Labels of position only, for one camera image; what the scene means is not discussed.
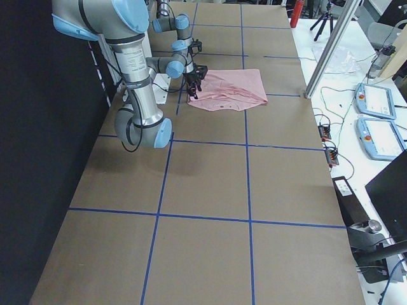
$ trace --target black background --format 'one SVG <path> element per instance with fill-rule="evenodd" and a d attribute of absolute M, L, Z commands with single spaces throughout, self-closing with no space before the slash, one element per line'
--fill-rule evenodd
<path fill-rule="evenodd" d="M 31 298 L 107 102 L 88 42 L 53 28 L 51 1 L 0 9 L 0 304 L 13 305 Z"/>

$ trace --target metal pole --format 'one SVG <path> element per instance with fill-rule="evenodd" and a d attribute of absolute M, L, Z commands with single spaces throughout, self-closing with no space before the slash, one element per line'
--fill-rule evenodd
<path fill-rule="evenodd" d="M 393 255 L 401 254 L 407 251 L 407 240 L 395 243 L 394 245 L 387 246 L 370 252 L 368 254 L 355 254 L 355 259 L 360 266 L 367 265 L 370 262 L 379 261 Z"/>
<path fill-rule="evenodd" d="M 333 29 L 332 35 L 329 38 L 328 42 L 326 43 L 325 49 L 322 52 L 321 58 L 318 61 L 317 67 L 315 68 L 314 73 L 311 76 L 311 80 L 308 83 L 307 89 L 305 89 L 305 97 L 311 98 L 314 94 L 319 81 L 321 80 L 322 76 L 324 75 L 325 69 L 328 66 L 331 57 L 340 42 L 343 33 L 345 32 L 348 23 L 351 21 L 356 8 L 359 5 L 360 0 L 347 0 L 345 6 L 343 7 L 342 14 L 340 15 L 335 28 Z"/>

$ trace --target pink shirt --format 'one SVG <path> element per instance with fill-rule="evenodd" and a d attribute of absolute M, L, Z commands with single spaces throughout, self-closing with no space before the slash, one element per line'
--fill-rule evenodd
<path fill-rule="evenodd" d="M 201 87 L 198 99 L 190 97 L 189 105 L 208 111 L 242 111 L 267 103 L 258 69 L 209 70 Z"/>

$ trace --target white table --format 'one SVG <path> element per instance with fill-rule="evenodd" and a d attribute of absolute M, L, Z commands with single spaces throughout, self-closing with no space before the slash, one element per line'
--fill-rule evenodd
<path fill-rule="evenodd" d="M 309 60 L 305 58 L 315 58 L 312 48 L 315 46 L 323 47 L 329 39 L 329 24 L 326 25 L 324 32 L 319 36 L 318 41 L 314 42 L 314 37 L 318 31 L 319 25 L 313 30 L 310 31 L 310 27 L 314 24 L 315 20 L 305 20 L 300 19 L 298 25 L 293 29 L 294 40 L 296 43 L 298 56 L 301 59 L 301 67 L 304 73 L 305 81 L 308 83 L 311 75 L 317 65 L 315 60 Z M 374 49 L 371 47 L 368 39 L 364 35 L 362 29 L 360 28 L 357 22 L 351 22 L 345 32 L 344 37 L 339 43 L 339 47 L 345 47 L 349 49 L 356 60 L 362 60 L 368 57 L 369 55 L 375 54 Z M 366 82 L 364 79 L 370 65 L 371 59 L 368 59 L 358 62 L 360 65 L 360 70 L 357 72 L 349 74 L 325 74 L 322 81 L 319 84 L 318 89 L 316 90 L 314 96 L 312 97 L 312 106 L 314 108 L 319 108 L 322 110 L 323 114 L 328 116 L 332 123 L 341 123 L 342 119 L 335 116 L 334 114 L 327 111 L 324 102 L 321 97 L 321 87 L 327 86 L 337 90 L 351 89 L 355 90 L 357 84 Z M 370 80 L 369 84 L 375 84 L 382 79 Z M 406 105 L 404 98 L 401 96 L 399 90 L 390 79 L 382 81 L 380 86 L 390 88 L 392 90 L 392 95 L 394 98 L 394 103 L 396 105 Z M 338 113 L 341 116 L 344 116 L 350 103 L 352 102 L 354 92 L 353 91 L 344 91 L 337 92 L 330 89 L 323 89 L 323 97 L 326 100 L 327 107 Z M 314 113 L 321 113 L 320 110 L 314 109 Z M 407 109 L 396 108 L 397 119 L 396 123 L 407 127 Z M 352 186 L 356 196 L 359 198 L 362 206 L 364 207 L 366 213 L 371 219 L 380 220 L 379 216 L 373 205 L 370 202 L 370 199 L 366 193 L 364 186 L 375 177 L 381 170 L 383 170 L 389 162 L 387 161 L 374 161 L 369 159 L 361 146 L 360 140 L 356 134 L 355 121 L 357 118 L 360 118 L 362 115 L 357 112 L 356 106 L 352 104 L 350 106 L 349 112 L 346 115 L 345 122 L 343 124 L 343 130 L 340 136 L 340 145 L 339 153 L 348 158 L 355 167 L 354 176 L 348 181 Z M 321 119 L 320 116 L 316 117 L 317 122 Z M 340 125 L 331 126 L 331 135 L 333 142 L 338 144 L 338 134 L 340 131 Z M 399 128 L 399 131 L 404 139 L 407 139 L 407 131 Z M 332 177 L 345 176 L 346 178 L 352 173 L 352 167 L 341 157 L 339 157 L 340 165 L 336 166 L 331 171 Z M 385 237 L 389 236 L 389 232 L 386 228 L 382 229 L 381 232 Z M 376 284 L 368 284 L 363 275 L 359 275 L 361 281 L 361 286 L 365 301 L 367 305 L 376 305 L 380 293 L 385 287 L 385 282 L 380 282 Z M 385 300 L 383 304 L 391 305 L 404 305 L 407 304 L 407 283 L 392 283 L 386 293 Z"/>

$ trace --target red fire extinguisher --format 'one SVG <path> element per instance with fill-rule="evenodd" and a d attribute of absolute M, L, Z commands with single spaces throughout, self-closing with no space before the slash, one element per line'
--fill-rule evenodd
<path fill-rule="evenodd" d="M 297 0 L 297 2 L 295 2 L 294 11 L 293 11 L 293 14 L 291 15 L 291 21 L 290 21 L 290 26 L 292 28 L 295 28 L 297 26 L 297 22 L 301 15 L 302 10 L 303 10 L 303 6 L 304 6 L 304 0 Z"/>

